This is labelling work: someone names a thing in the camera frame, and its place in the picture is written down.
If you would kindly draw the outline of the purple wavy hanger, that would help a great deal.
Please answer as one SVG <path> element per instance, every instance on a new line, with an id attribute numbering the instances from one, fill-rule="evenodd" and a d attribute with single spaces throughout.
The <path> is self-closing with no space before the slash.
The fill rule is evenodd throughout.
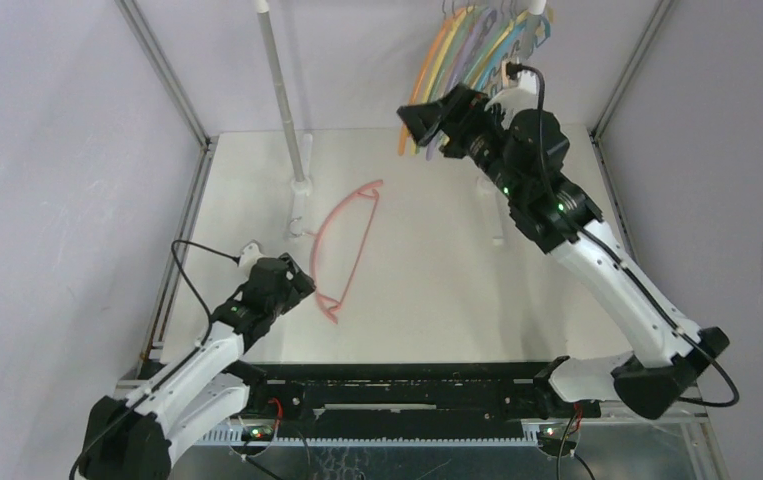
<path id="1" fill-rule="evenodd" d="M 428 49 L 411 92 L 412 103 L 432 101 L 467 80 L 480 62 L 484 44 L 498 21 L 489 5 L 453 8 Z"/>

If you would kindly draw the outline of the orange plain hanger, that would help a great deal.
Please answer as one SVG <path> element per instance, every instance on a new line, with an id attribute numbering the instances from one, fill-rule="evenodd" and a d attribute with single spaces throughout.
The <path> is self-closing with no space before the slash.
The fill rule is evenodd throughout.
<path id="1" fill-rule="evenodd" d="M 426 53 L 423 59 L 419 73 L 416 76 L 414 86 L 412 88 L 410 97 L 408 99 L 409 104 L 413 104 L 417 100 L 417 97 L 421 91 L 423 82 L 425 81 L 425 78 L 428 75 L 428 70 L 429 70 L 429 67 L 431 66 L 431 62 L 433 61 L 436 55 L 436 52 L 439 49 L 441 41 L 445 38 L 447 31 L 454 25 L 455 21 L 462 15 L 462 12 L 463 12 L 462 8 L 459 8 L 459 9 L 452 8 L 451 12 L 444 18 L 437 34 L 432 40 L 432 43 L 428 49 L 428 52 Z"/>

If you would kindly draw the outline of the green wavy hanger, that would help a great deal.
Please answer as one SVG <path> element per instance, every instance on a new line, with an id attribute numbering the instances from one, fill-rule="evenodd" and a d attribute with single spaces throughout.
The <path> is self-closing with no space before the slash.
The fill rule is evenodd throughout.
<path id="1" fill-rule="evenodd" d="M 476 23 L 479 27 L 471 46 L 466 50 L 463 63 L 452 74 L 450 84 L 464 83 L 472 86 L 499 44 L 514 30 L 520 22 L 519 15 L 510 10 L 488 7 L 486 13 Z"/>

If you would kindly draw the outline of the blue wavy hanger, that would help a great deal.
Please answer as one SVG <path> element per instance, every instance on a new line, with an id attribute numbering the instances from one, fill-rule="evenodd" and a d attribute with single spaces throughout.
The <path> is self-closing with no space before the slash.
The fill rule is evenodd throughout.
<path id="1" fill-rule="evenodd" d="M 475 88 L 489 95 L 495 95 L 502 88 L 502 63 L 506 60 L 523 63 L 528 60 L 532 54 L 545 42 L 549 40 L 552 33 L 552 24 L 554 20 L 553 9 L 550 6 L 545 7 L 544 14 L 540 20 L 534 36 L 531 39 L 531 45 L 523 45 L 524 37 L 527 32 L 527 20 L 522 29 L 515 33 L 511 39 L 505 41 L 502 49 L 497 53 L 489 66 L 489 70 L 484 73 L 480 79 L 479 85 Z"/>

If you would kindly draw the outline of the yellow wavy hanger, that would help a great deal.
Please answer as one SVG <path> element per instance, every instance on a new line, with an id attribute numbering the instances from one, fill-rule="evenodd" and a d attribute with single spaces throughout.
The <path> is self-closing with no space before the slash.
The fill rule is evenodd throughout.
<path id="1" fill-rule="evenodd" d="M 464 83 L 470 87 L 476 87 L 479 85 L 480 79 L 486 71 L 489 70 L 489 66 L 493 61 L 494 56 L 502 49 L 502 45 L 506 40 L 511 39 L 515 33 L 518 33 L 525 25 L 530 12 L 528 10 L 519 13 L 514 16 L 507 24 L 500 27 L 496 33 L 488 40 L 484 51 L 478 58 L 475 65 L 470 72 L 466 75 Z"/>

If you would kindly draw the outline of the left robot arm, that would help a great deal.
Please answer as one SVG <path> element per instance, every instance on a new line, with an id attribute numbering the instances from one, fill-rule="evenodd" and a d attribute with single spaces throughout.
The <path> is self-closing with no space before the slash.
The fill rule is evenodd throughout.
<path id="1" fill-rule="evenodd" d="M 294 258 L 245 251 L 246 280 L 208 316 L 191 349 L 122 398 L 91 408 L 71 479 L 166 479 L 180 457 L 228 417 L 262 414 L 263 369 L 245 355 L 275 321 L 315 290 Z"/>

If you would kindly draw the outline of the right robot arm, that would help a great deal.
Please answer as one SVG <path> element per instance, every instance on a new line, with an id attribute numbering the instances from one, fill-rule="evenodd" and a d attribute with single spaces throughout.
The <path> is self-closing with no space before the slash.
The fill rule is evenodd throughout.
<path id="1" fill-rule="evenodd" d="M 554 114 L 542 105 L 511 113 L 465 85 L 396 113 L 418 146 L 444 134 L 443 156 L 472 160 L 506 199 L 516 229 L 591 292 L 629 343 L 616 356 L 553 360 L 535 379 L 541 412 L 559 416 L 576 402 L 619 401 L 655 420 L 719 367 L 728 336 L 684 316 L 627 255 L 595 201 L 563 173 L 571 143 Z"/>

